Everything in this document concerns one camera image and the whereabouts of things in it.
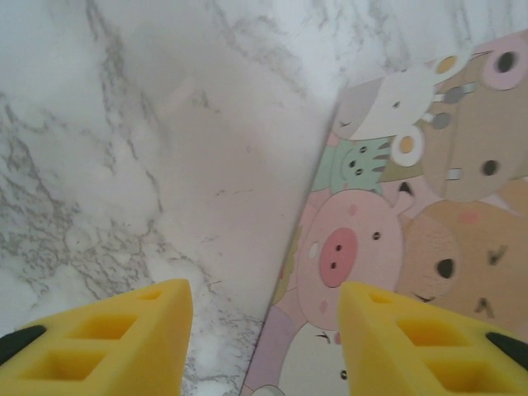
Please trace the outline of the cartoon animal print paper bag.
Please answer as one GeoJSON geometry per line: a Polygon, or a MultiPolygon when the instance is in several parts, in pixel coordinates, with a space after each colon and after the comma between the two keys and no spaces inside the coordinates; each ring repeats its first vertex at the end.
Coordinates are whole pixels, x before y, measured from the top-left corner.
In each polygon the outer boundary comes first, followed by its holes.
{"type": "Polygon", "coordinates": [[[528,343],[528,29],[341,94],[240,396],[352,396],[347,281],[528,343]]]}

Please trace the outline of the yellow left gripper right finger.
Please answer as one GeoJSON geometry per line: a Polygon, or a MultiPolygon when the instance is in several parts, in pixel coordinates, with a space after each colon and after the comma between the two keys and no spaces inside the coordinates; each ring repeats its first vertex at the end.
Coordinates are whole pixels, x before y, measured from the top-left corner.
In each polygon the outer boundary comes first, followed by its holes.
{"type": "Polygon", "coordinates": [[[338,323],[350,396],[528,396],[528,344],[489,323],[359,282],[338,323]]]}

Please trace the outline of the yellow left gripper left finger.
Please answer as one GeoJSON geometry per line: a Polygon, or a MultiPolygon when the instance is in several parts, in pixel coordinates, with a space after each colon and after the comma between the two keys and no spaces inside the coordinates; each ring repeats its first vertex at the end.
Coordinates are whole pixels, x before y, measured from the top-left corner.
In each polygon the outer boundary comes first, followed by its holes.
{"type": "Polygon", "coordinates": [[[0,337],[0,396],[180,396],[193,305],[173,279],[0,337]]]}

